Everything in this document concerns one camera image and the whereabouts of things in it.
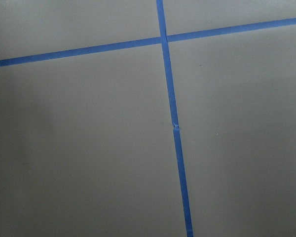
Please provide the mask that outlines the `blue tape line lengthwise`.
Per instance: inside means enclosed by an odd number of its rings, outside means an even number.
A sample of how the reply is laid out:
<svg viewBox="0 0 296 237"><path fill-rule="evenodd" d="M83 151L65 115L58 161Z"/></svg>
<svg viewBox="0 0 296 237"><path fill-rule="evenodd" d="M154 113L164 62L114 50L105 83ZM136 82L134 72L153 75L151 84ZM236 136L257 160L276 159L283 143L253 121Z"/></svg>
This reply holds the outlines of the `blue tape line lengthwise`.
<svg viewBox="0 0 296 237"><path fill-rule="evenodd" d="M186 181L186 174L185 174L184 155L183 155L183 149L182 149L180 125L179 125L179 118L178 118L178 112L177 112L175 87L174 87L173 74L172 74L170 48L169 48L169 42L167 37L167 28L166 28L166 19L165 19L163 1L157 0L156 7L157 7L160 38L161 38L162 53L163 53L163 60L164 60L165 76L166 76L166 82L167 82L167 91L168 91L168 99L169 99L169 106L170 106L171 123L173 128L179 181L180 181L180 188L181 188L181 195L182 195L185 230L186 230L186 235L188 237L192 237L194 236L194 234L193 234L193 227L192 227L192 218L190 213L188 188L187 188L187 181Z"/></svg>

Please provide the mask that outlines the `blue tape line crosswise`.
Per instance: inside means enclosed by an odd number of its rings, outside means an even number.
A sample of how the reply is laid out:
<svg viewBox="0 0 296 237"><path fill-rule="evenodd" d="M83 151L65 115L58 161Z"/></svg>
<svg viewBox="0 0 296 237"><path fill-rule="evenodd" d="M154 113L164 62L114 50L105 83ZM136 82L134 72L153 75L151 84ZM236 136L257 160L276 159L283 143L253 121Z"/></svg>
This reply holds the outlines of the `blue tape line crosswise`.
<svg viewBox="0 0 296 237"><path fill-rule="evenodd" d="M166 36L166 40L168 42L184 41L184 40L206 38L206 37L212 37L212 36L218 36L218 35L246 32L246 31L262 30L267 28L283 27L283 26L289 26L289 25L296 25L296 18L168 35ZM60 59L60 58L73 57L73 56L80 56L80 55L106 52L106 51L114 51L114 50L127 49L127 48L135 48L135 47L148 46L148 45L154 45L154 44L161 44L163 41L164 40L162 39L162 37L154 37L154 38L147 38L147 39L138 39L138 40L125 41L125 42L97 45L97 46L91 46L91 47L76 48L76 49L70 49L70 50L56 51L56 52L50 52L50 53L28 55L28 56L15 57L15 58L9 58L9 59L2 59L0 60L0 67Z"/></svg>

